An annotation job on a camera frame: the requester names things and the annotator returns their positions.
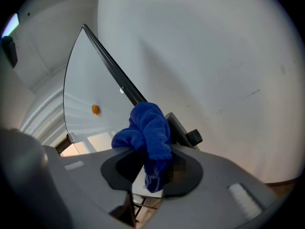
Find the white wall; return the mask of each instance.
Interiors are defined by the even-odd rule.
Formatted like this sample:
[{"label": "white wall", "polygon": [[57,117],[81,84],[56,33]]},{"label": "white wall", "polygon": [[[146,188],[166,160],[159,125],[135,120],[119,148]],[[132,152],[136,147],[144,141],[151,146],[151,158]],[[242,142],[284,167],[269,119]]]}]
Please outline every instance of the white wall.
[{"label": "white wall", "polygon": [[96,30],[96,13],[97,0],[27,0],[19,10],[20,24],[12,33],[18,55],[14,71],[35,94],[21,131],[44,145],[56,146],[67,134],[66,64],[81,26]]},{"label": "white wall", "polygon": [[202,151],[264,182],[304,166],[304,45],[276,0],[99,0],[99,40]]},{"label": "white wall", "polygon": [[14,72],[0,48],[0,127],[20,128],[34,94]]}]

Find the blue towel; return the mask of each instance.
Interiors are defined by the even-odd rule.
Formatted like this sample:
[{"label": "blue towel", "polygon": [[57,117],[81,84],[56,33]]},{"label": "blue towel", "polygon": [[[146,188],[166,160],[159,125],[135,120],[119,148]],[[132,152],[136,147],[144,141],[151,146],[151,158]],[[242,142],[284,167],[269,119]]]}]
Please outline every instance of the blue towel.
[{"label": "blue towel", "polygon": [[112,147],[131,146],[144,160],[146,188],[160,191],[163,177],[173,157],[171,132],[160,108],[152,103],[138,103],[130,113],[129,128],[114,135]]}]

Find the black metal frame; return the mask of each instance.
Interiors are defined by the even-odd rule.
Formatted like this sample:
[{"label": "black metal frame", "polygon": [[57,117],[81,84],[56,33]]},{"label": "black metal frame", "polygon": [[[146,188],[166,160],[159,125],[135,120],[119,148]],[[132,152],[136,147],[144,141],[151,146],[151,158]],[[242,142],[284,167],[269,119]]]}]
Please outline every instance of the black metal frame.
[{"label": "black metal frame", "polygon": [[66,150],[71,143],[69,142],[68,138],[66,137],[61,143],[59,143],[55,149],[57,153],[60,155],[64,150]]},{"label": "black metal frame", "polygon": [[95,49],[100,53],[101,57],[104,59],[104,63],[107,69],[109,70],[110,74],[116,80],[120,88],[124,91],[126,96],[132,102],[132,104],[136,105],[137,103],[140,102],[147,102],[146,99],[143,97],[143,95],[139,92],[139,90],[128,78],[128,76],[116,63],[116,61],[111,57],[111,55],[107,52],[104,46],[95,37],[95,35],[92,33],[89,27],[86,24],[83,24],[82,29],[84,29],[90,41],[94,45]]},{"label": "black metal frame", "polygon": [[133,202],[133,204],[134,204],[136,207],[139,208],[138,211],[137,211],[137,213],[135,213],[135,215],[134,215],[134,218],[135,218],[135,219],[137,219],[137,216],[138,216],[138,214],[140,213],[140,210],[142,209],[145,200],[146,200],[146,198],[143,197],[143,200],[142,200],[141,205],[138,205],[137,203],[134,203],[134,202]]}]

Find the orange dot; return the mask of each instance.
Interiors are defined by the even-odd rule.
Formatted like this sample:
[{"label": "orange dot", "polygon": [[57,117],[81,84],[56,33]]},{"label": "orange dot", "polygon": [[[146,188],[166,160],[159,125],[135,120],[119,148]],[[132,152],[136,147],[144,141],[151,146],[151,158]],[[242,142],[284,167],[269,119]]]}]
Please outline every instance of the orange dot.
[{"label": "orange dot", "polygon": [[95,104],[92,105],[91,109],[92,109],[92,113],[94,115],[98,115],[100,113],[100,108],[97,105],[95,105]]}]

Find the white ceiling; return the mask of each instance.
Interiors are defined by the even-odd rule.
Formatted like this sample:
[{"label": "white ceiling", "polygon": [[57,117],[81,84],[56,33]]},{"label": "white ceiling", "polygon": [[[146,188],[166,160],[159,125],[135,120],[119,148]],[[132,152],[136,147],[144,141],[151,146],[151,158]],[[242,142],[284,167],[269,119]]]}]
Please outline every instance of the white ceiling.
[{"label": "white ceiling", "polygon": [[27,0],[18,11],[16,74],[35,91],[65,66],[81,26],[96,31],[97,0]]}]

